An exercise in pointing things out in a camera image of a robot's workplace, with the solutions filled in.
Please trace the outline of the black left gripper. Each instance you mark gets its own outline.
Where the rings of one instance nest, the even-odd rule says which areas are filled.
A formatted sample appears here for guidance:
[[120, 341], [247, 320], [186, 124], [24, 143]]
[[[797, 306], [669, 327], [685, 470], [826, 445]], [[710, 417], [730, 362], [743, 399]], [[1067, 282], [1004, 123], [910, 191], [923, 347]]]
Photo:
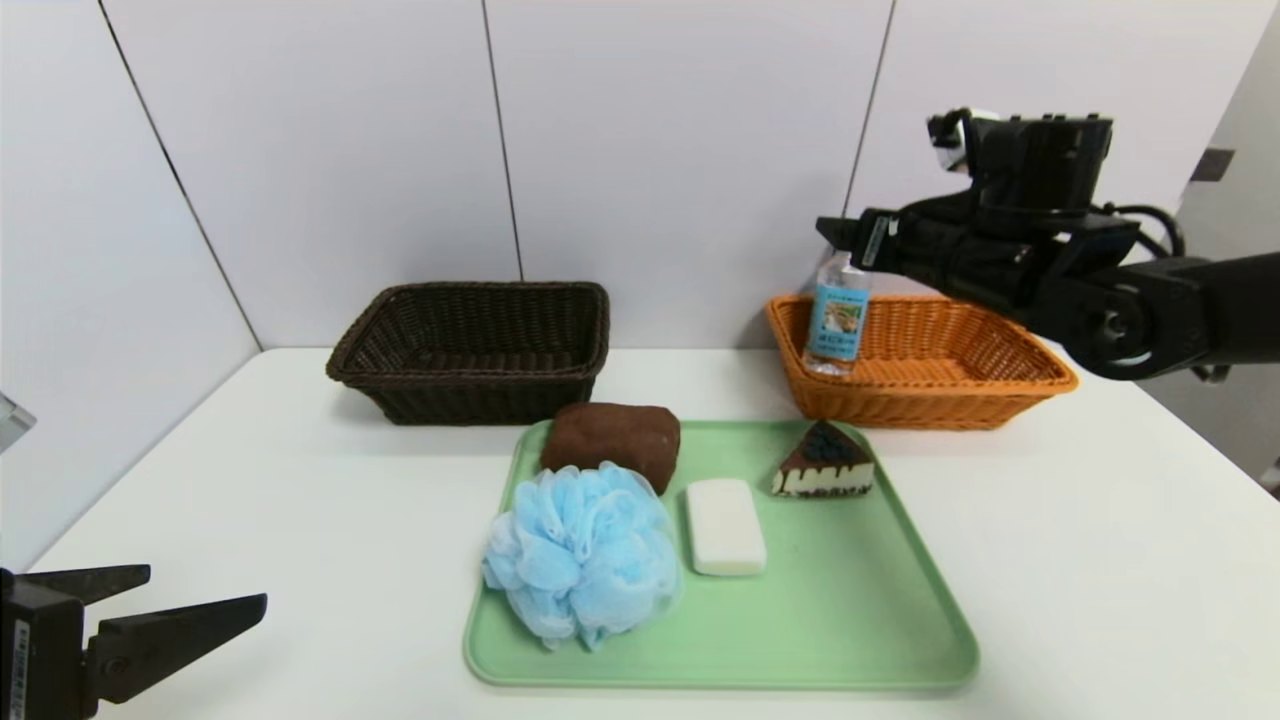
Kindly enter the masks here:
[[111, 618], [84, 651], [84, 606], [151, 579], [148, 564], [3, 570], [4, 719], [95, 717], [123, 705], [261, 623], [268, 594]]

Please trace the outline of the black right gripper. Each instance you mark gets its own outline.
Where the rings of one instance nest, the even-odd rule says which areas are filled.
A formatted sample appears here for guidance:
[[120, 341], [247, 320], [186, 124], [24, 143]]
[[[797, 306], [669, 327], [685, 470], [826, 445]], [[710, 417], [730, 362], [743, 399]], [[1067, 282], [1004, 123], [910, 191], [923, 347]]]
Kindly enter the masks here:
[[869, 272], [901, 275], [946, 293], [961, 247], [975, 238], [966, 210], [950, 205], [867, 209], [859, 219], [818, 217], [818, 234], [838, 252], [851, 252]]

